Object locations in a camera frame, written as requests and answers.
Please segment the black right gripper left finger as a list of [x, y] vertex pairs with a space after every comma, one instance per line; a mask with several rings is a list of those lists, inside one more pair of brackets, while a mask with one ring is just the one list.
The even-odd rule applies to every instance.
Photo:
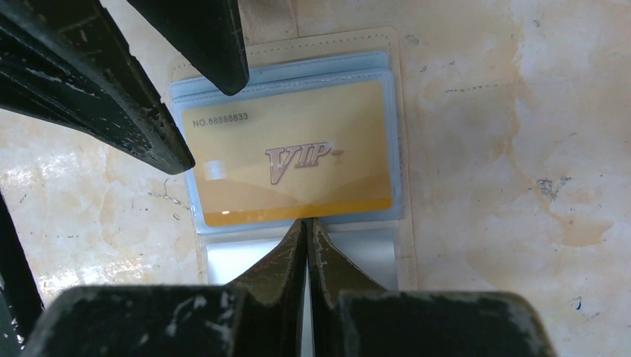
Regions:
[[281, 241], [227, 286], [243, 292], [233, 356], [300, 356], [307, 228], [297, 219]]

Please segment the gold credit card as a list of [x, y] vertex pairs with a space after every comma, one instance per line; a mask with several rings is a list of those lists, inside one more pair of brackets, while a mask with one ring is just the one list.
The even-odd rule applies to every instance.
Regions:
[[383, 95], [382, 83], [368, 80], [184, 110], [203, 222], [391, 208]]

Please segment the beige card holder wallet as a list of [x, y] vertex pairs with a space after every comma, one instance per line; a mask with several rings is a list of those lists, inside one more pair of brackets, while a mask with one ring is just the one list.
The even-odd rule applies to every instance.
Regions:
[[249, 83], [224, 95], [185, 59], [170, 101], [197, 165], [185, 173], [207, 281], [251, 267], [298, 218], [390, 289], [417, 286], [399, 35], [302, 33], [296, 1], [242, 1]]

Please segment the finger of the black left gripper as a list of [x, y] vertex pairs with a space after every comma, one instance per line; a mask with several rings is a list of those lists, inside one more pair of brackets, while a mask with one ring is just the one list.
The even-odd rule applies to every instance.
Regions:
[[193, 67], [223, 94], [249, 81], [238, 2], [132, 0], [129, 2]]
[[1, 3], [1, 107], [83, 132], [171, 175], [195, 164], [98, 1]]

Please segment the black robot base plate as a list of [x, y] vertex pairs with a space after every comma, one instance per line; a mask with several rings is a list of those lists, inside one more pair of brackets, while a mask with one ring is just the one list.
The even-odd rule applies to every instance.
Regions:
[[24, 249], [1, 200], [1, 355], [19, 356], [44, 311]]

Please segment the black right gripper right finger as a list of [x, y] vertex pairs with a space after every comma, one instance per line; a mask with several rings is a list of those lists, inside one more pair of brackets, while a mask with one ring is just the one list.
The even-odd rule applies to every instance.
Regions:
[[358, 356], [359, 332], [345, 298], [385, 292], [342, 253], [318, 218], [307, 220], [307, 262], [310, 280], [315, 356]]

